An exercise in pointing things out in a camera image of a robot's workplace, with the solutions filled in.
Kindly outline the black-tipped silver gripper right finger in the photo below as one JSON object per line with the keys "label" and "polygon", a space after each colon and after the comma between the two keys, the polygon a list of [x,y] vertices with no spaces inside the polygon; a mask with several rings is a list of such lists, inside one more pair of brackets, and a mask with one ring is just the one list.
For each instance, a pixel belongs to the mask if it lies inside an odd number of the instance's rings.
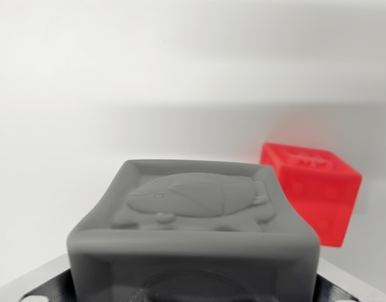
{"label": "black-tipped silver gripper right finger", "polygon": [[386,251],[322,247],[317,272],[359,301],[386,301]]}

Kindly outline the black-tipped silver gripper left finger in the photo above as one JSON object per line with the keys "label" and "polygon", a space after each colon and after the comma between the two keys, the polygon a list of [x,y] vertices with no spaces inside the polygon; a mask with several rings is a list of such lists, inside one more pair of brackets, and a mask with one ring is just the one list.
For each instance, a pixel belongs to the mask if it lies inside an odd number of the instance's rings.
{"label": "black-tipped silver gripper left finger", "polygon": [[42,296],[49,301],[73,301],[69,257],[62,254],[0,287],[0,301],[21,301]]}

